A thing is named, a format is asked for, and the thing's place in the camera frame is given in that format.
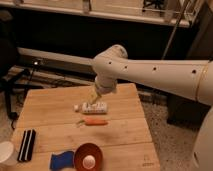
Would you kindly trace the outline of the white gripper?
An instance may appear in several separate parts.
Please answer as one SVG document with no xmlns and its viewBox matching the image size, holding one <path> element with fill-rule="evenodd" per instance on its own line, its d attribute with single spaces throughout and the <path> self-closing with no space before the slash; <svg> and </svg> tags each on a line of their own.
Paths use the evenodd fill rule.
<svg viewBox="0 0 213 171">
<path fill-rule="evenodd" d="M 114 92 L 116 90 L 116 86 L 117 86 L 116 79 L 97 76 L 95 78 L 96 92 L 92 92 L 90 94 L 89 103 L 94 104 L 101 98 L 101 95 Z"/>
</svg>

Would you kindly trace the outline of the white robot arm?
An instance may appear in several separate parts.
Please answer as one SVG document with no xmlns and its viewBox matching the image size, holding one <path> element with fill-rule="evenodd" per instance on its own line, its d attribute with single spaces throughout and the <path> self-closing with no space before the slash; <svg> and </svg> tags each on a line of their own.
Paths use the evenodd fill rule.
<svg viewBox="0 0 213 171">
<path fill-rule="evenodd" d="M 98 96 L 127 80 L 210 106 L 197 135 L 189 171 L 213 171 L 213 60 L 132 60 L 121 45 L 92 59 Z"/>
</svg>

